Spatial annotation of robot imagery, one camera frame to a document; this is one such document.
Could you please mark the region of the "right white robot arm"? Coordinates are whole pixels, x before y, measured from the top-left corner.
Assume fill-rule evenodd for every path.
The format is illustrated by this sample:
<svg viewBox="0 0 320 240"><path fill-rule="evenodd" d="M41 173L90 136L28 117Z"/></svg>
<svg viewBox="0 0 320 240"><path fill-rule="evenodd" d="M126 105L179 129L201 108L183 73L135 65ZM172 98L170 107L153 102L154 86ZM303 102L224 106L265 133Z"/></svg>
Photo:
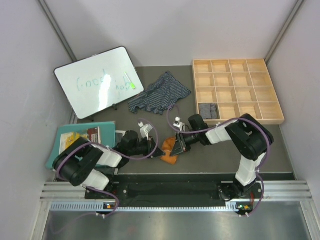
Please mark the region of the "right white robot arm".
<svg viewBox="0 0 320 240"><path fill-rule="evenodd" d="M270 153L274 142L272 134L248 113L232 118L216 127L209 128L199 114L188 118L191 131L178 131L171 156L177 156L191 150L191 145L203 146L232 141L241 154L239 169L235 175L233 192L239 198L245 198L252 191L251 184L257 179L257 171L263 159Z"/></svg>

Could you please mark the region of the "grey striped underwear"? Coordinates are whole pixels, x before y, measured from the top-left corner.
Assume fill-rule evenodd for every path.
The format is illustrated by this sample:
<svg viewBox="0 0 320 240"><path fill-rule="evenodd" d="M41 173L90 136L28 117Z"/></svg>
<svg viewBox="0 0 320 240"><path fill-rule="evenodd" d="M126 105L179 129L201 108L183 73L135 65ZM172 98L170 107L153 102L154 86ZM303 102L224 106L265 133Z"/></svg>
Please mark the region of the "grey striped underwear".
<svg viewBox="0 0 320 240"><path fill-rule="evenodd" d="M199 114L204 120L217 120L218 110L215 103L200 103Z"/></svg>

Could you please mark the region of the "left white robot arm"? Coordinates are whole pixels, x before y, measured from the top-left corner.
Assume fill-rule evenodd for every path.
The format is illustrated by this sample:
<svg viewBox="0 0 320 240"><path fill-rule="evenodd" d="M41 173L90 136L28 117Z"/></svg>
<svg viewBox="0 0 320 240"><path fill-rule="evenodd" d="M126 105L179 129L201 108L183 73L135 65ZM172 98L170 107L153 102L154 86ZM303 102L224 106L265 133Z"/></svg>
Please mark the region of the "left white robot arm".
<svg viewBox="0 0 320 240"><path fill-rule="evenodd" d="M110 183L113 174L108 170L120 169L130 161L128 157L140 155L150 159L166 153L151 136L139 139L133 130L126 131L114 148L91 144L81 136L54 160L52 167L60 179L74 187L95 188L97 194L106 199L114 191Z"/></svg>

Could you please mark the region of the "orange underwear white waistband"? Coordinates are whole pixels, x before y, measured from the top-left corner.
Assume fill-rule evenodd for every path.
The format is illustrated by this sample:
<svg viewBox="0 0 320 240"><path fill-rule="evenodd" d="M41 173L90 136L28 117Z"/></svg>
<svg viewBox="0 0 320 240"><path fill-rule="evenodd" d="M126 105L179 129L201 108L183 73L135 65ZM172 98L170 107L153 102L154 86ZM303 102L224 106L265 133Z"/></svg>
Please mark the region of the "orange underwear white waistband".
<svg viewBox="0 0 320 240"><path fill-rule="evenodd" d="M165 155L161 156L160 159L170 165L175 165L178 156L171 156L172 150L174 148L174 145L176 143L176 138L174 136L168 137L164 140L161 149L164 151Z"/></svg>

